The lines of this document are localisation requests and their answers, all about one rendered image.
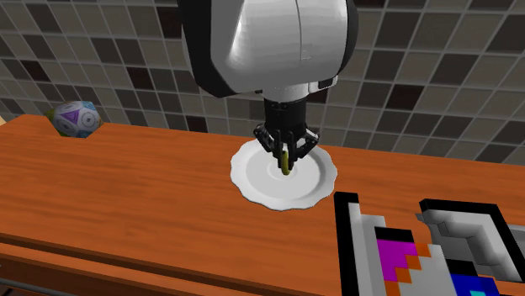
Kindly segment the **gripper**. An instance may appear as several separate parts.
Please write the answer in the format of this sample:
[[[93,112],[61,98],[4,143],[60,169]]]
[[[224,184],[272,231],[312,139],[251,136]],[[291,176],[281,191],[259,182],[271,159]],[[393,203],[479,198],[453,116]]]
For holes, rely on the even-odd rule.
[[[320,138],[317,133],[306,128],[306,106],[306,98],[285,103],[265,98],[265,123],[259,124],[253,131],[262,148],[271,153],[279,165],[284,160],[280,134],[289,135],[286,144],[290,171],[298,159],[304,158],[318,144]]]

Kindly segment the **yellow green oblong item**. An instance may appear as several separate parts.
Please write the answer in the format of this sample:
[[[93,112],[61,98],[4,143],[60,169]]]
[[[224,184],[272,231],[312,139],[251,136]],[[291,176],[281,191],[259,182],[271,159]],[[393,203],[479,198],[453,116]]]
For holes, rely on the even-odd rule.
[[[287,150],[282,150],[280,159],[281,159],[281,172],[285,176],[288,176],[293,169],[293,163],[289,159],[289,152]]]

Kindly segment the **white scalloped plate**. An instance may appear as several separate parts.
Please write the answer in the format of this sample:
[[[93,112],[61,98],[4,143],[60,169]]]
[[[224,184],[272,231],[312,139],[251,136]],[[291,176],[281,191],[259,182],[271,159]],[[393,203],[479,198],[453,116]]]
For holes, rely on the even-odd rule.
[[[243,144],[231,158],[231,181],[247,200],[278,211],[308,209],[334,190],[337,168],[319,146],[294,163],[288,175],[258,140]]]

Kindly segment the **black white magenta blocky object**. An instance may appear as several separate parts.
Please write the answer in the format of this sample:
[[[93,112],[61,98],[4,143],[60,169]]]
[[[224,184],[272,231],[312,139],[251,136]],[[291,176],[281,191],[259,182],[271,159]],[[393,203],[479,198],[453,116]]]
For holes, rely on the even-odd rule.
[[[447,260],[440,245],[362,214],[356,193],[333,200],[342,296],[504,296],[471,262]]]

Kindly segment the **brown wooden table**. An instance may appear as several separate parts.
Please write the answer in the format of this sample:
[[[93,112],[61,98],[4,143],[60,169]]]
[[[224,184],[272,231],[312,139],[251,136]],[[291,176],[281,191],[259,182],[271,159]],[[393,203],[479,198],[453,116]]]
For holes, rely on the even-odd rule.
[[[0,287],[50,296],[342,296],[333,195],[433,244],[424,198],[495,204],[525,225],[525,166],[321,147],[332,193],[278,211],[244,198],[247,138],[105,124],[86,139],[47,118],[0,126]]]

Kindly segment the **multicoloured polyhedral ball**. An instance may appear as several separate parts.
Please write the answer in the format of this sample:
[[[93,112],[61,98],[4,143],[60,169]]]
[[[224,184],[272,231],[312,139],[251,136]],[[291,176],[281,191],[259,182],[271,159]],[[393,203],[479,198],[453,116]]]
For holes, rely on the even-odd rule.
[[[91,101],[67,101],[45,112],[56,131],[65,137],[87,138],[103,125]]]

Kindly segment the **black grey blocky object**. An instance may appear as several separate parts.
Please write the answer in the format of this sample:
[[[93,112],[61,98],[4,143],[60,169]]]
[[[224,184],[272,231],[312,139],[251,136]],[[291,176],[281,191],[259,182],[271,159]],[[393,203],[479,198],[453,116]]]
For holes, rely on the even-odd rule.
[[[424,198],[416,217],[448,260],[471,263],[499,281],[525,283],[525,225],[509,225],[498,206]]]

